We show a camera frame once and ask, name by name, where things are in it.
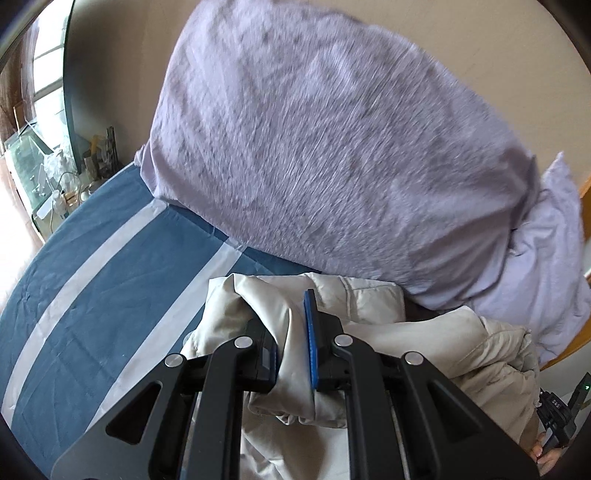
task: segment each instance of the white stripe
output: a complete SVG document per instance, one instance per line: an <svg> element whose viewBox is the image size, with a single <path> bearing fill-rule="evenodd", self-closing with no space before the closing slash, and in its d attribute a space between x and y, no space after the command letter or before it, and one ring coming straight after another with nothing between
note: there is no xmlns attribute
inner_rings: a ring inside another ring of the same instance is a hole
<svg viewBox="0 0 591 480"><path fill-rule="evenodd" d="M27 375L41 352L41 348L50 336L52 330L61 317L70 308L76 297L84 290L98 272L115 256L138 232L154 220L164 209L167 203L154 199L132 218L127 220L114 232L96 251L76 270L66 281L53 301L47 306L41 318L35 325L31 335L27 339L21 353L18 355L14 369L8 380L8 386L2 400L2 415L10 427L12 416L17 405Z"/></svg>
<svg viewBox="0 0 591 480"><path fill-rule="evenodd" d="M231 239L226 240L195 275L124 366L87 429L164 358L205 304L209 280L227 275L245 248Z"/></svg>

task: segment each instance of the finger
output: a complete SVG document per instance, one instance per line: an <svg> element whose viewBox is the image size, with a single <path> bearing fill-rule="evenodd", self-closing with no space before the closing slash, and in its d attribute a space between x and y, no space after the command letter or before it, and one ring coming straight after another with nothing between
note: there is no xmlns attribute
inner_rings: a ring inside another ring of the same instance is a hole
<svg viewBox="0 0 591 480"><path fill-rule="evenodd" d="M540 469L540 476L543 476L545 474L547 474L548 472L550 472L550 470L552 470L554 468L554 466L556 465L556 462L558 462L558 458L554 458L548 462L546 462L544 464L544 466Z"/></svg>
<svg viewBox="0 0 591 480"><path fill-rule="evenodd" d="M562 453L561 450L558 448L552 449L548 453L546 453L542 458L538 458L538 463L540 463L540 464L548 463L553 460L558 461L561 453Z"/></svg>
<svg viewBox="0 0 591 480"><path fill-rule="evenodd" d="M538 465L541 466L540 475L545 475L554 468L560 459L561 452L559 449L549 451L542 458L538 459Z"/></svg>

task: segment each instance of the black device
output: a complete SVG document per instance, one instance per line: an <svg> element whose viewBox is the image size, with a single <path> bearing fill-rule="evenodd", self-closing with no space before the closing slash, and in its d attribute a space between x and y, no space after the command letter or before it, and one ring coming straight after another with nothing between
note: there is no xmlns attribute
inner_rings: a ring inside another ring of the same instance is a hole
<svg viewBox="0 0 591 480"><path fill-rule="evenodd" d="M528 455L422 355L381 355L344 334L337 317L318 311L313 290L304 307L313 388L345 394L353 480L539 478ZM58 459L51 478L176 480L187 449L187 480L238 479L243 392L269 392L277 370L277 345L257 317L211 355L169 355Z"/></svg>
<svg viewBox="0 0 591 480"><path fill-rule="evenodd" d="M555 393L540 391L538 417L544 428L552 431L552 436L544 444L542 455L553 448L564 448L569 445L577 430L574 420L581 410L590 388L591 375L587 372L574 389L568 404L564 403Z"/></svg>

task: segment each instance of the beige wall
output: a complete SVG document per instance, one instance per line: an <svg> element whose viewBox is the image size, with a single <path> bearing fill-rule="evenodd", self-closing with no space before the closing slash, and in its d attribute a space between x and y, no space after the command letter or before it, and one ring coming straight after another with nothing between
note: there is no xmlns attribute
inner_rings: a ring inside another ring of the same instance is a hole
<svg viewBox="0 0 591 480"><path fill-rule="evenodd" d="M314 0L398 31L515 128L542 169L560 150L591 174L591 75L537 0ZM148 138L168 58L197 0L76 0L66 82L76 131L112 124L122 160Z"/></svg>

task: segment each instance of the bed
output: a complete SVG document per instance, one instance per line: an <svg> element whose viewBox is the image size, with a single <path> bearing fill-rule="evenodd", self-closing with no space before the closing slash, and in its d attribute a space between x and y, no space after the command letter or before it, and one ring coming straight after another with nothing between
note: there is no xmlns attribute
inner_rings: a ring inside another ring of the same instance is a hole
<svg viewBox="0 0 591 480"><path fill-rule="evenodd" d="M95 416L180 350L210 278L305 271L155 200L129 166L56 230L2 312L2 415L49 475Z"/></svg>

